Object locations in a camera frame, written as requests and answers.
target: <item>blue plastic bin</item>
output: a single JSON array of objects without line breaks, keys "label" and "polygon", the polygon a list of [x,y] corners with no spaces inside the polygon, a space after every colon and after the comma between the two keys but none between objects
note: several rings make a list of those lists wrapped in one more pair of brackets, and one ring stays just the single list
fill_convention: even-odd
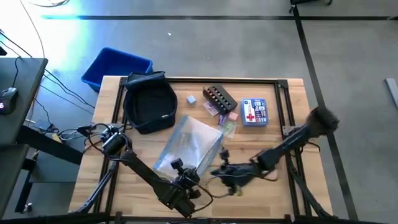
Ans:
[{"label": "blue plastic bin", "polygon": [[94,91],[99,92],[105,75],[130,75],[132,72],[151,73],[153,62],[137,55],[110,47],[103,48],[81,77]]}]

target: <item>computer mouse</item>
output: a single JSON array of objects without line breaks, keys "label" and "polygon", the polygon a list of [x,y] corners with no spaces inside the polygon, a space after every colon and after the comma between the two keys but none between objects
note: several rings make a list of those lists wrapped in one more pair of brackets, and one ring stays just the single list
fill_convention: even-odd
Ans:
[{"label": "computer mouse", "polygon": [[10,87],[0,92],[0,114],[11,114],[16,107],[18,90]]}]

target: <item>table leg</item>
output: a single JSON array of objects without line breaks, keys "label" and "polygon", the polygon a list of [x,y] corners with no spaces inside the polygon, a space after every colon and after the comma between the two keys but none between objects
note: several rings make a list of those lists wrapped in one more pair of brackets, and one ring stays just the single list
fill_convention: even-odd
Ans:
[{"label": "table leg", "polygon": [[17,142],[20,144],[28,144],[30,147],[76,165],[80,165],[81,158],[83,157],[82,152],[54,141],[27,126],[22,126],[19,130]]},{"label": "table leg", "polygon": [[33,159],[25,159],[22,165],[22,169],[27,170],[27,176],[24,182],[24,186],[22,187],[21,194],[19,195],[19,199],[17,205],[15,207],[15,212],[24,213],[25,205],[27,205],[27,199],[30,194],[30,190],[32,190],[33,183],[29,182],[30,176],[36,166],[36,161]]}]

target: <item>black fabric basket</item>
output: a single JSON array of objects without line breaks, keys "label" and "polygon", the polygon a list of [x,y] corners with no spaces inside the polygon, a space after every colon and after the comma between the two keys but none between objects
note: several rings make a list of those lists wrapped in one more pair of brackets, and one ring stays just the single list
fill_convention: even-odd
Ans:
[{"label": "black fabric basket", "polygon": [[149,134],[174,125],[177,96],[164,72],[132,74],[126,89],[123,109],[133,128]]}]

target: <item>clear plastic bag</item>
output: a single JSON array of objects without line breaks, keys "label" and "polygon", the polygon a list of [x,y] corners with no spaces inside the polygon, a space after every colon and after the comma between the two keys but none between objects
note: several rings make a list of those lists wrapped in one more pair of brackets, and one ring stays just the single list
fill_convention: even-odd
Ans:
[{"label": "clear plastic bag", "polygon": [[236,126],[238,124],[235,121],[225,121],[223,125],[219,125],[217,129],[221,131],[225,137],[234,138]]},{"label": "clear plastic bag", "polygon": [[170,163],[180,158],[184,168],[196,168],[198,175],[202,176],[221,149],[222,140],[221,131],[184,116],[175,126],[172,136],[155,163],[154,171],[173,180],[177,171],[173,170]]}]

